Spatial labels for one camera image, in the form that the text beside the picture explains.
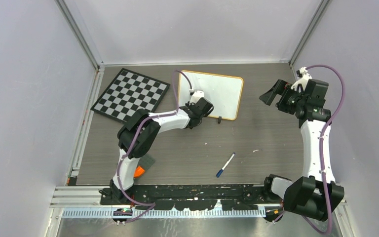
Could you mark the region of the yellow framed whiteboard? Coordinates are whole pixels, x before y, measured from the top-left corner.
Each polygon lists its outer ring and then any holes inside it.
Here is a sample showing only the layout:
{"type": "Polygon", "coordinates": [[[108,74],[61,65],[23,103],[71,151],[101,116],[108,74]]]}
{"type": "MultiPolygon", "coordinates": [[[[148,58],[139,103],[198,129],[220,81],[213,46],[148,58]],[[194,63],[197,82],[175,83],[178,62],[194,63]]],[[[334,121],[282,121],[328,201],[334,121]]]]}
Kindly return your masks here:
{"type": "Polygon", "coordinates": [[[201,90],[214,109],[211,118],[235,120],[238,115],[244,80],[240,77],[183,70],[179,74],[178,100],[183,106],[190,101],[190,89],[201,90]]]}

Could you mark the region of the blue capped whiteboard marker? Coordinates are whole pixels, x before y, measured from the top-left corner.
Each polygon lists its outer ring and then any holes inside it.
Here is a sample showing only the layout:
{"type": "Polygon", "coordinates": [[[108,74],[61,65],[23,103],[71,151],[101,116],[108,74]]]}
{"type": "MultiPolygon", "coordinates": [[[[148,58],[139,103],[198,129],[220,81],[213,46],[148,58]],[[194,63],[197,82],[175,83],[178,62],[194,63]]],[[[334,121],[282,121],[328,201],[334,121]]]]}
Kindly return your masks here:
{"type": "Polygon", "coordinates": [[[233,158],[235,157],[236,153],[233,152],[230,157],[227,159],[227,161],[225,162],[225,164],[222,166],[222,168],[217,172],[216,174],[216,177],[219,178],[221,176],[221,174],[223,173],[223,171],[226,169],[226,167],[229,165],[229,163],[233,160],[233,158]]]}

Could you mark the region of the black white chessboard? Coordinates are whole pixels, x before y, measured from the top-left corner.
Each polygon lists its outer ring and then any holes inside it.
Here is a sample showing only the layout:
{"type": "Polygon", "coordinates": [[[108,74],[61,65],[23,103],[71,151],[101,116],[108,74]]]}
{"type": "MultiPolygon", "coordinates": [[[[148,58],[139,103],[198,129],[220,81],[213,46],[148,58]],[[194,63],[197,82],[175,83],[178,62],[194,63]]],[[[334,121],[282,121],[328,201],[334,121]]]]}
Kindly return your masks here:
{"type": "Polygon", "coordinates": [[[115,121],[127,122],[139,109],[154,112],[169,87],[169,83],[122,68],[91,110],[115,121]]]}

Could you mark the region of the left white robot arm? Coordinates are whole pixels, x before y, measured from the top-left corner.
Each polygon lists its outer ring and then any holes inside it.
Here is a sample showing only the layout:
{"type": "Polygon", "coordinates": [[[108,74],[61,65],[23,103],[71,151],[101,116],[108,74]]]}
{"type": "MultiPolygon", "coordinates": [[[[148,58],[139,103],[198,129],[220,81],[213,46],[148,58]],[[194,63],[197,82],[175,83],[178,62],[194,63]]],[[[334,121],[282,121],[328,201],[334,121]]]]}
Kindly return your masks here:
{"type": "Polygon", "coordinates": [[[213,104],[203,97],[169,112],[150,113],[138,109],[117,134],[120,155],[110,181],[114,200],[119,204],[127,204],[131,200],[132,192],[129,188],[134,185],[135,170],[140,158],[148,153],[158,134],[197,127],[213,110],[213,104]]]}

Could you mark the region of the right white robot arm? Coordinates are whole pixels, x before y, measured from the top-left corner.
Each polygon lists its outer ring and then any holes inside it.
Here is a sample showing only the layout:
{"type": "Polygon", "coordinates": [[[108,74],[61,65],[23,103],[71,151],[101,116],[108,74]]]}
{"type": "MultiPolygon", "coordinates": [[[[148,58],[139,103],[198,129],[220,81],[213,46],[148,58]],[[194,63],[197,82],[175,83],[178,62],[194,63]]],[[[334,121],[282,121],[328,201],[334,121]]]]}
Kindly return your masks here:
{"type": "Polygon", "coordinates": [[[280,95],[277,109],[296,116],[303,139],[302,176],[291,181],[271,174],[264,180],[262,196],[267,202],[281,201],[288,212],[318,221],[326,221],[344,197],[344,188],[336,184],[330,164],[332,113],[324,108],[328,86],[316,79],[297,86],[279,79],[259,97],[271,105],[276,95],[280,95]]]}

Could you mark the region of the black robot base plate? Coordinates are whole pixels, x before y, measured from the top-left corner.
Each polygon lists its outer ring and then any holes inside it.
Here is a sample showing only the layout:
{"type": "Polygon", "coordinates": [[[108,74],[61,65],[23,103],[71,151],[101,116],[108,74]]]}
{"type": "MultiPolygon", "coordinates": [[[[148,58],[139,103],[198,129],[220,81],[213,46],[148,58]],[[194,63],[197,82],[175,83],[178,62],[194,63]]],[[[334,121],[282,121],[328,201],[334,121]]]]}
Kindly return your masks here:
{"type": "Polygon", "coordinates": [[[225,211],[253,210],[256,205],[282,204],[282,199],[265,191],[262,184],[227,185],[133,185],[123,194],[113,185],[99,191],[101,205],[128,205],[137,210],[212,210],[221,204],[225,211]]]}

